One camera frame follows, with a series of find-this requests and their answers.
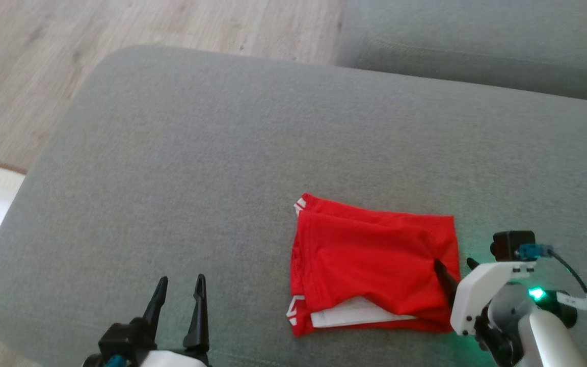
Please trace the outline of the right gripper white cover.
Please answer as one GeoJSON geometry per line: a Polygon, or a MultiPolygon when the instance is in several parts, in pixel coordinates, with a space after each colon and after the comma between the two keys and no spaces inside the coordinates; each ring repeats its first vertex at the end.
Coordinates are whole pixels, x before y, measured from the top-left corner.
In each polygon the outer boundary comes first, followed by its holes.
{"type": "Polygon", "coordinates": [[[474,336],[475,321],[484,316],[492,327],[510,330],[536,306],[528,289],[516,280],[529,277],[535,269],[534,261],[512,261],[480,264],[467,257],[470,274],[459,283],[442,261],[434,260],[434,273],[447,304],[452,307],[450,325],[459,335],[474,336]]]}

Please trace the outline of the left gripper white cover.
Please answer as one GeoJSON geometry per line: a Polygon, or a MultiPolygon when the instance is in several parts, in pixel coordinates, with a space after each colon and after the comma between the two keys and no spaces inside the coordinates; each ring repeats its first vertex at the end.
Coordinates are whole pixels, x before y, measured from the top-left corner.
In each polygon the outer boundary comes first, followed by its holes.
{"type": "Polygon", "coordinates": [[[157,327],[165,304],[168,277],[159,279],[143,318],[128,324],[114,323],[98,342],[99,366],[210,366],[209,314],[204,274],[194,288],[194,311],[182,349],[157,349],[151,327],[157,327]]]}

